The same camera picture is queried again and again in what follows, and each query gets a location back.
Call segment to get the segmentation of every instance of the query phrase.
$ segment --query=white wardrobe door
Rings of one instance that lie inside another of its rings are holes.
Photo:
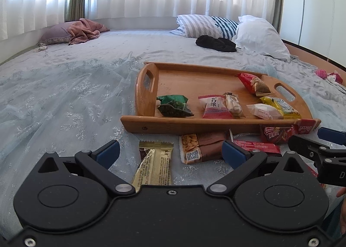
[[[328,56],[333,28],[333,0],[305,0],[300,45]]]
[[[346,66],[346,0],[335,0],[332,40],[328,58]]]
[[[299,43],[303,19],[304,0],[283,0],[280,36],[282,39]]]

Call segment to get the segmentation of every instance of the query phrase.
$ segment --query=pillow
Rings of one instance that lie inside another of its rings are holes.
[[[239,23],[220,17],[204,15],[178,15],[176,22],[179,27],[171,33],[184,37],[199,38],[208,35],[214,38],[231,40]]]
[[[66,22],[52,26],[40,38],[40,45],[69,43],[71,34],[67,32],[67,28],[74,22]]]
[[[239,17],[239,21],[236,35],[232,39],[237,47],[289,61],[287,47],[268,21],[250,15]]]

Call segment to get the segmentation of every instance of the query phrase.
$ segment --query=wooden tray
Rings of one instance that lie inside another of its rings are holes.
[[[122,116],[121,122],[125,129],[131,133],[150,134],[191,134],[231,129],[234,134],[259,132],[259,124],[290,126],[297,119],[264,120],[252,115],[247,104],[260,103],[260,99],[250,94],[242,82],[235,75],[241,70],[224,69],[219,67],[171,64],[171,63],[145,63],[138,74],[135,104],[136,116]],[[308,106],[297,92],[282,81],[256,72],[251,73],[263,80],[273,93],[272,97],[279,97],[299,111],[302,118],[312,118]],[[148,88],[144,85],[146,75],[150,79]],[[295,100],[288,102],[276,88],[284,87]],[[239,102],[246,117],[236,119],[204,119],[204,110],[200,106],[198,96],[210,94],[223,94],[232,92],[238,94]],[[194,113],[188,118],[163,117],[157,106],[160,101],[157,96],[178,94],[189,100],[187,105]]]

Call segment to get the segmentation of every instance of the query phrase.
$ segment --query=yellow snack package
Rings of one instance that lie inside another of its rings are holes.
[[[275,107],[282,114],[283,119],[301,118],[299,112],[287,104],[284,100],[274,97],[260,98],[263,104],[268,104]]]
[[[141,185],[171,185],[171,156],[173,144],[169,142],[139,142],[142,162],[132,180],[139,191]]]

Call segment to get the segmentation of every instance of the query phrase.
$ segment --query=black cloth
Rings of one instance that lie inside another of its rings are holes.
[[[201,35],[196,40],[198,46],[214,49],[221,52],[236,52],[236,44],[228,39],[219,37],[218,39],[208,35]]]

